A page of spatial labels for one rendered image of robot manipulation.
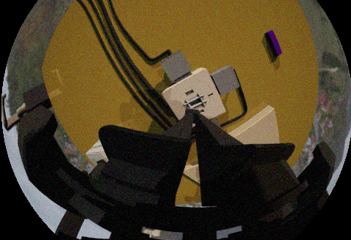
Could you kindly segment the purple rectangular block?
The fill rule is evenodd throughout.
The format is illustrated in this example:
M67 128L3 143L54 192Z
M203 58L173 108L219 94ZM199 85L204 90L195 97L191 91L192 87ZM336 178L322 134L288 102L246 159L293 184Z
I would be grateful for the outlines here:
M282 54L279 42L277 38L275 38L275 34L273 30L266 32L267 40L269 40L270 46L272 47L272 51L274 52L275 56L280 56Z

